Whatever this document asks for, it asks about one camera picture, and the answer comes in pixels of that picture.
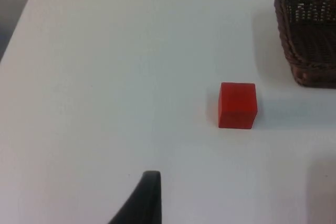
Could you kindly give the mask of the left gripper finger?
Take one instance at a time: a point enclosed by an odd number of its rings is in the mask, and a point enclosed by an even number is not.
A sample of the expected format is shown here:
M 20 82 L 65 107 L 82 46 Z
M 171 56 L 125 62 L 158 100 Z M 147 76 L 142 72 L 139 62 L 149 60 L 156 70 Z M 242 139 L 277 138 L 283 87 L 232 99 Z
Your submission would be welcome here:
M 161 224 L 161 173 L 145 171 L 130 197 L 109 222 Z

